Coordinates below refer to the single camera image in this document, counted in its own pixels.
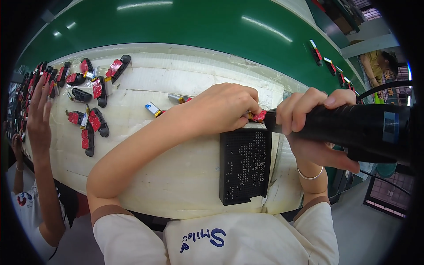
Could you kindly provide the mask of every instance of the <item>worker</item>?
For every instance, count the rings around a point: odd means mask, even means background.
[[[45,76],[36,85],[28,113],[28,137],[31,142],[35,182],[24,191],[24,164],[21,137],[12,137],[16,157],[16,171],[12,203],[21,225],[43,262],[56,253],[63,234],[72,225],[78,210],[78,199],[70,195],[53,179],[50,167],[51,130],[49,116],[51,103],[47,102],[49,89],[44,89]]]
[[[374,50],[361,54],[360,60],[373,88],[383,83],[383,75],[392,76],[392,80],[395,80],[398,75],[398,63],[394,53],[392,55],[384,51]],[[381,91],[377,94],[380,99],[383,99]]]
[[[299,139],[291,132],[301,130],[306,113],[319,104],[334,109],[355,102],[351,90],[335,90],[327,97],[310,88],[279,104],[276,122],[296,157],[304,192],[304,207],[293,226],[281,215],[251,212],[173,220],[164,230],[165,245],[122,208],[119,195],[160,154],[194,137],[242,128],[248,123],[242,117],[246,111],[261,112],[254,88],[229,83],[213,85],[172,107],[113,148],[88,176],[93,232],[105,264],[338,264],[324,166],[357,173],[359,164],[324,142]],[[190,119],[181,123],[181,117]]]

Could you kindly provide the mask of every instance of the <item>black tray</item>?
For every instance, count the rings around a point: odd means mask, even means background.
[[[223,205],[266,197],[271,165],[271,132],[243,128],[220,134],[219,198]]]

